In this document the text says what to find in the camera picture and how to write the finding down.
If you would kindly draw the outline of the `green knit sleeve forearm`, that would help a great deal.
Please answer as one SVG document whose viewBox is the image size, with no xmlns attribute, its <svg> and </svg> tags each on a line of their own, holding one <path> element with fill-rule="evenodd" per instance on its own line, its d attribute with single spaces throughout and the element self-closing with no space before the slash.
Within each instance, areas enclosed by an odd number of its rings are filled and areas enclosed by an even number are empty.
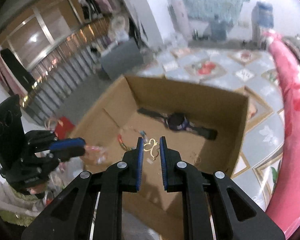
<svg viewBox="0 0 300 240">
<path fill-rule="evenodd" d="M 3 221 L 19 226 L 29 226 L 43 211 L 41 199 L 26 190 L 26 195 L 15 191 L 7 182 L 0 182 L 0 216 Z"/>
</svg>

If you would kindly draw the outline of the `left hand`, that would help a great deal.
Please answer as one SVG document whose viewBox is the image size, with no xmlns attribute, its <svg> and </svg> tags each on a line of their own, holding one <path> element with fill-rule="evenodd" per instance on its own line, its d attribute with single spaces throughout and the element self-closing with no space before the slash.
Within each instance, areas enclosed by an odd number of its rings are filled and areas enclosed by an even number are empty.
<svg viewBox="0 0 300 240">
<path fill-rule="evenodd" d="M 34 194 L 38 199 L 43 199 L 45 196 L 46 184 L 40 184 L 27 189 L 30 194 Z"/>
</svg>

